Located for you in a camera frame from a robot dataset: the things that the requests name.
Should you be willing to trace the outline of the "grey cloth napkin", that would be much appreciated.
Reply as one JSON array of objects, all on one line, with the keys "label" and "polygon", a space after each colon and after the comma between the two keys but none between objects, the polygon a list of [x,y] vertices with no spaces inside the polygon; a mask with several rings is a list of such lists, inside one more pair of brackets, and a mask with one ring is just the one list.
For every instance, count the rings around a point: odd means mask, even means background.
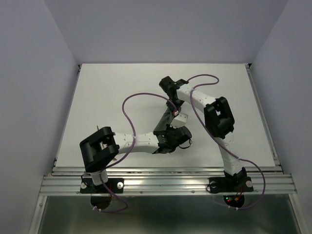
[{"label": "grey cloth napkin", "polygon": [[161,119],[159,120],[158,124],[154,128],[154,132],[158,131],[165,131],[170,128],[171,122],[174,119],[174,114],[171,109],[168,107],[164,114],[162,115]]}]

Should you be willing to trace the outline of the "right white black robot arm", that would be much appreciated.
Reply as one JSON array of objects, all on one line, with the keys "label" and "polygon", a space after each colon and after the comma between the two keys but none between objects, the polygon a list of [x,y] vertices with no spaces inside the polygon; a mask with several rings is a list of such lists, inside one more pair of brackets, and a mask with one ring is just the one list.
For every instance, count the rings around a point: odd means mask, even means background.
[{"label": "right white black robot arm", "polygon": [[200,121],[204,129],[218,144],[223,160],[224,176],[209,178],[207,191],[212,194],[235,192],[245,186],[247,172],[240,158],[231,152],[234,143],[234,116],[225,97],[211,97],[189,84],[188,80],[173,81],[169,76],[163,78],[159,86],[176,107],[185,102],[190,104],[195,115],[197,110],[204,114]]}]

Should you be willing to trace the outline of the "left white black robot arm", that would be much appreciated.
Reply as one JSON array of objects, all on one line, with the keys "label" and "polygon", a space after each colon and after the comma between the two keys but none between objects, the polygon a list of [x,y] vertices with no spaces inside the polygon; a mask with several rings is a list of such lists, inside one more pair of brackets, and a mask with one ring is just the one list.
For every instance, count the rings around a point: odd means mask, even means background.
[{"label": "left white black robot arm", "polygon": [[81,179],[82,192],[92,188],[104,192],[115,189],[109,182],[106,168],[115,156],[129,153],[169,154],[182,144],[192,143],[192,134],[187,127],[154,131],[137,136],[115,133],[111,127],[103,127],[80,142],[79,147],[85,167],[85,173],[91,179]]}]

